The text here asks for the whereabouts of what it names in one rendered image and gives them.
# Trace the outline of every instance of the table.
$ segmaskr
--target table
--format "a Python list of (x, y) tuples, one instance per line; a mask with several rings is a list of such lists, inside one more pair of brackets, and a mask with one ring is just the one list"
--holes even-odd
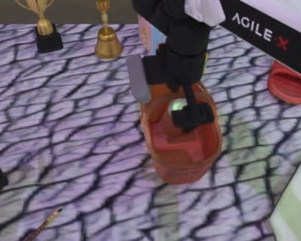
[(221, 25), (301, 74), (301, 0), (221, 0)]
[(33, 26), (0, 25), (0, 241), (274, 240), (267, 219), (301, 159), (301, 105), (267, 91), (271, 58), (212, 31), (203, 77), (223, 152), (210, 172), (170, 186), (155, 174), (125, 60), (146, 51), (137, 25), (114, 25), (122, 57), (94, 55), (100, 26), (59, 25), (65, 48), (38, 55)]

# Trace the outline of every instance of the white and green cloth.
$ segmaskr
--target white and green cloth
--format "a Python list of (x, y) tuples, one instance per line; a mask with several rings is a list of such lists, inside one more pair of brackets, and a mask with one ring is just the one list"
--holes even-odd
[(277, 241), (301, 241), (301, 164), (270, 217)]

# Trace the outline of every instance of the robotic arm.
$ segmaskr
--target robotic arm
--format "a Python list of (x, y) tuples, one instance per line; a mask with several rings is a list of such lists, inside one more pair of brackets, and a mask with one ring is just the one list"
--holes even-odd
[[(172, 112), (174, 125), (188, 132), (213, 122), (211, 108), (196, 103), (192, 85), (202, 77), (211, 29), (225, 20), (219, 0), (132, 0), (132, 3), (139, 15), (167, 37), (155, 56), (142, 59), (142, 67), (147, 85), (165, 83), (172, 92), (183, 88), (187, 106)], [(129, 69), (133, 63), (127, 64), (132, 81)]]

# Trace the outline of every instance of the red plastic bowl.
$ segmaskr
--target red plastic bowl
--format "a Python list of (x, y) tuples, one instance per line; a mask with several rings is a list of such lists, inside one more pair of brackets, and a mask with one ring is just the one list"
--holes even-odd
[(277, 98), (290, 104), (301, 104), (301, 75), (279, 62), (275, 61), (271, 68), (267, 87)]

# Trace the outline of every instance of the gold trophy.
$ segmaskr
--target gold trophy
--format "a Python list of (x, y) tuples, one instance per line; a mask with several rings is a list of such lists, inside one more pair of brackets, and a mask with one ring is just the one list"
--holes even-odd
[(103, 27), (98, 31), (98, 40), (95, 54), (102, 59), (114, 59), (121, 55), (123, 47), (118, 40), (116, 31), (108, 26), (107, 10), (110, 7), (109, 0), (97, 0), (97, 9), (101, 11)]
[(63, 48), (60, 34), (57, 32), (56, 25), (45, 18), (45, 10), (54, 0), (25, 0), (27, 6), (20, 0), (15, 0), (21, 7), (35, 12), (39, 16), (36, 30), (36, 43), (39, 53), (49, 53)]

